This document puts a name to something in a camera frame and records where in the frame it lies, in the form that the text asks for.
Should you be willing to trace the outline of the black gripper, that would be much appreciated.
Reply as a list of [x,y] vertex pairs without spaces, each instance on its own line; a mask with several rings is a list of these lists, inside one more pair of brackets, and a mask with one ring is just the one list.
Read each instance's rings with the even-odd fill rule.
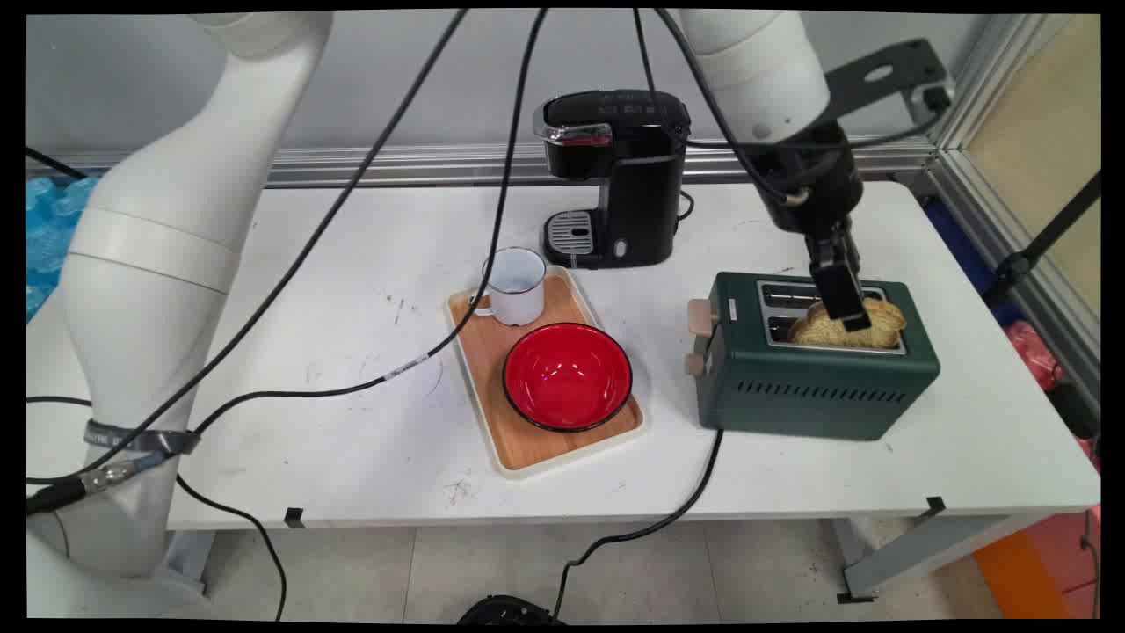
[[871,328],[860,284],[860,248],[852,234],[850,212],[860,204],[863,183],[850,150],[763,150],[754,168],[778,191],[808,197],[785,206],[762,195],[777,229],[807,236],[810,275],[828,316],[845,331]]

